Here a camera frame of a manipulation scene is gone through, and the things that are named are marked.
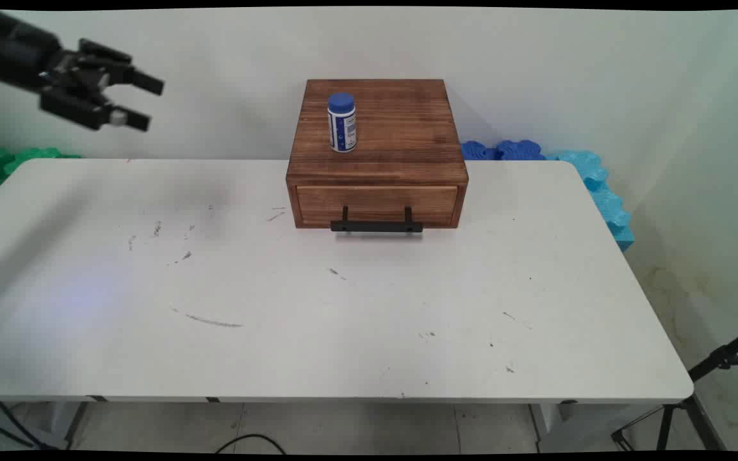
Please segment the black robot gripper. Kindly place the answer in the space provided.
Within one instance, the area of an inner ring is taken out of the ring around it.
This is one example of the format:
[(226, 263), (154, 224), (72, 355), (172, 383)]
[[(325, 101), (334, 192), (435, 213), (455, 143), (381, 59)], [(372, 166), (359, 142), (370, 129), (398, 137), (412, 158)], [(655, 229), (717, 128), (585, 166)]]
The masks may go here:
[(112, 85), (131, 85), (162, 95), (164, 81), (135, 67), (131, 55), (80, 38), (68, 49), (58, 35), (0, 12), (0, 82), (39, 95), (46, 113), (99, 131), (106, 125), (149, 130), (151, 117), (101, 97)]

